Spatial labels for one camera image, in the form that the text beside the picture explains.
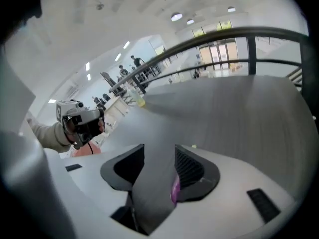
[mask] gray table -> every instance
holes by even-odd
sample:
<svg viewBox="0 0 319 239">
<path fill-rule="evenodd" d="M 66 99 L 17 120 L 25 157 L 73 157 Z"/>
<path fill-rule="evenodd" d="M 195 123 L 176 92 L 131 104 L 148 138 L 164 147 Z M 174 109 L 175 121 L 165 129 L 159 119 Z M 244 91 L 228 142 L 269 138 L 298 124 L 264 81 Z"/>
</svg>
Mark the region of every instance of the gray table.
<svg viewBox="0 0 319 239">
<path fill-rule="evenodd" d="M 319 137 L 292 82 L 268 76 L 200 78 L 151 89 L 102 151 L 145 144 L 145 166 L 133 200 L 152 232 L 172 212 L 174 145 L 183 144 L 250 163 L 300 199 L 318 162 Z"/>
</svg>

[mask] bottle with yellow liquid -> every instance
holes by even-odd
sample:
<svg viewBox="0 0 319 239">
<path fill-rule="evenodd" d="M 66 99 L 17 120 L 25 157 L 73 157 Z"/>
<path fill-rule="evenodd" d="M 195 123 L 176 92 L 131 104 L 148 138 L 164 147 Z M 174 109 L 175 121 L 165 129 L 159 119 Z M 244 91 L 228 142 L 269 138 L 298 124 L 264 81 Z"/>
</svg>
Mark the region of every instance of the bottle with yellow liquid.
<svg viewBox="0 0 319 239">
<path fill-rule="evenodd" d="M 124 86 L 126 91 L 134 99 L 138 106 L 143 107 L 145 105 L 145 100 L 140 96 L 139 92 L 137 92 L 137 90 L 127 82 L 124 84 Z"/>
</svg>

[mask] railing post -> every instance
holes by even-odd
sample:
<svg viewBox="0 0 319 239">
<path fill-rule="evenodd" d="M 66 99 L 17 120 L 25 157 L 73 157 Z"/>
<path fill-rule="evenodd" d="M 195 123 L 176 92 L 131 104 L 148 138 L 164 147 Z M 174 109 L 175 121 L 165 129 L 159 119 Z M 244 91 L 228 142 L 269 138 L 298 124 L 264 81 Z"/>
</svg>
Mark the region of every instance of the railing post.
<svg viewBox="0 0 319 239">
<path fill-rule="evenodd" d="M 132 80 L 135 82 L 135 84 L 140 88 L 140 90 L 142 91 L 143 94 L 146 93 L 145 89 L 142 87 L 142 85 L 139 83 L 139 81 L 137 80 L 136 76 L 132 77 Z"/>
<path fill-rule="evenodd" d="M 247 37 L 247 46 L 248 46 L 248 74 L 255 75 L 256 74 L 256 63 L 257 63 L 257 55 L 256 55 L 256 39 L 254 36 Z"/>
</svg>

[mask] white ceiling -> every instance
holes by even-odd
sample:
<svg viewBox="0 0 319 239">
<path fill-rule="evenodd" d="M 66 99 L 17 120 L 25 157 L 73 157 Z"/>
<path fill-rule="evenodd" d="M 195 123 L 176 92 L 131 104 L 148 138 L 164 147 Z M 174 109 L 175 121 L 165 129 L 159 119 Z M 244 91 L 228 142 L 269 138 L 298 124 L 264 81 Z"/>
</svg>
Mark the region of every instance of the white ceiling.
<svg viewBox="0 0 319 239">
<path fill-rule="evenodd" d="M 110 67 L 126 41 L 175 33 L 195 14 L 201 20 L 214 18 L 226 15 L 229 6 L 241 13 L 263 0 L 99 1 L 105 5 L 102 10 L 96 10 L 96 0 L 41 0 L 43 16 L 30 19 L 6 44 L 13 69 L 36 95 L 31 107 L 35 116 L 85 63 L 98 58 Z M 184 17 L 171 22 L 175 11 Z"/>
</svg>

